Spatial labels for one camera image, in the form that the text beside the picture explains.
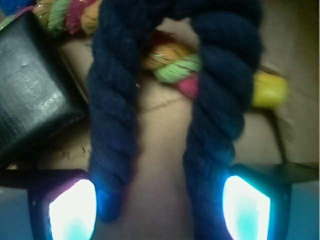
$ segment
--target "glowing light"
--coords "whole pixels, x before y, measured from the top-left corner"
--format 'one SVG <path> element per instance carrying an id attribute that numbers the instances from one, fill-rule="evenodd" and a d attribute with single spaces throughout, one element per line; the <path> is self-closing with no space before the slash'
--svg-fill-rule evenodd
<path id="1" fill-rule="evenodd" d="M 239 176 L 225 181 L 223 214 L 234 240 L 268 239 L 270 198 Z"/>
<path id="2" fill-rule="evenodd" d="M 95 186 L 90 180 L 81 179 L 49 205 L 53 240 L 89 240 L 96 214 Z"/>

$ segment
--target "dog toy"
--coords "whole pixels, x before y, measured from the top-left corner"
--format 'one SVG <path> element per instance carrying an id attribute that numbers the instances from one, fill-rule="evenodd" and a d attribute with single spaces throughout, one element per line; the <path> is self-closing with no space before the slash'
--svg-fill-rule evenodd
<path id="1" fill-rule="evenodd" d="M 14 9 L 20 11 L 14 12 L 15 15 L 9 16 L 4 23 L 1 23 L 0 30 L 21 13 L 30 11 L 54 37 L 64 31 L 71 35 L 81 32 L 92 35 L 98 27 L 101 2 L 102 0 L 39 0 L 36 5 L 22 9 L 16 6 Z"/>
<path id="2" fill-rule="evenodd" d="M 191 17 L 200 39 L 198 94 L 183 156 L 195 239 L 230 239 L 222 208 L 224 182 L 252 102 L 262 45 L 258 0 L 105 0 L 93 37 L 88 75 L 92 153 L 89 170 L 98 215 L 121 212 L 137 154 L 136 80 L 140 53 L 164 17 Z"/>
<path id="3" fill-rule="evenodd" d="M 155 38 L 165 38 L 166 32 Z M 152 71 L 160 83 L 176 86 L 184 95 L 195 99 L 198 94 L 200 57 L 195 50 L 182 41 L 173 38 L 148 48 L 142 59 L 142 68 Z M 288 84 L 280 76 L 257 71 L 254 74 L 252 106 L 255 108 L 276 108 L 287 97 Z"/>

